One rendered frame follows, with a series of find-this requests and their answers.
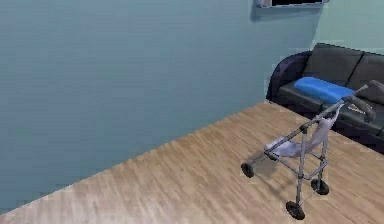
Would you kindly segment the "black sofa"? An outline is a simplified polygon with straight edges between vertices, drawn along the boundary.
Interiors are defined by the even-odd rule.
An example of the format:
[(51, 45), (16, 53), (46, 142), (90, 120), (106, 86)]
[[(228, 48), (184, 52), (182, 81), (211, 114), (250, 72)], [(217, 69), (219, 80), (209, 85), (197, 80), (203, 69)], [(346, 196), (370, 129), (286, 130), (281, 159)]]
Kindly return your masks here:
[(324, 80), (357, 93), (376, 113), (373, 121), (351, 106), (341, 109), (333, 130), (384, 155), (384, 55), (318, 43), (283, 59), (269, 81), (266, 99), (307, 118), (330, 107), (295, 86), (304, 77)]

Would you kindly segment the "blue cushion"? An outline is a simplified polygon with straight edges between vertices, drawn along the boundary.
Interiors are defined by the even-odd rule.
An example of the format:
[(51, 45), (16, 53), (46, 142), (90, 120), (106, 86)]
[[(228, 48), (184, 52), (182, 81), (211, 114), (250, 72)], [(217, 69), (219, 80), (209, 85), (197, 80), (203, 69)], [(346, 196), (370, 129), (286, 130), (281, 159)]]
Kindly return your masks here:
[(343, 97), (354, 93), (354, 90), (350, 88), (315, 77), (303, 77), (294, 83), (294, 87), (309, 96), (330, 104), (335, 104)]

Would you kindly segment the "grey baby stroller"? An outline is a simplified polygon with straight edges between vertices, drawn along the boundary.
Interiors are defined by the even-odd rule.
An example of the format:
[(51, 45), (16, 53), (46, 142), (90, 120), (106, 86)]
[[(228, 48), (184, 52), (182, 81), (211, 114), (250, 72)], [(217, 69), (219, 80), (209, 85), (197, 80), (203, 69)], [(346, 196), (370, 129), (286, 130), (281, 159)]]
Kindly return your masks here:
[[(297, 220), (303, 220), (305, 213), (302, 208), (301, 190), (304, 180), (311, 183), (314, 192), (319, 195), (327, 195), (329, 186), (322, 180), (323, 170), (328, 165), (326, 158), (328, 134), (336, 122), (340, 109), (343, 106), (353, 104), (365, 114), (365, 122), (371, 122), (376, 117), (376, 112), (365, 102), (357, 97), (357, 94), (365, 89), (378, 89), (384, 94), (384, 84), (371, 80), (364, 84), (353, 94), (342, 97), (329, 108), (316, 115), (310, 121), (302, 124), (298, 129), (287, 136), (281, 136), (269, 144), (266, 144), (260, 155), (251, 157), (241, 164), (241, 170), (245, 176), (252, 178), (255, 175), (254, 166), (259, 160), (269, 158), (281, 162), (292, 170), (297, 176), (297, 192), (294, 201), (288, 201), (285, 205), (287, 212)], [(320, 160), (319, 167), (309, 174), (304, 173), (305, 155), (311, 154)]]

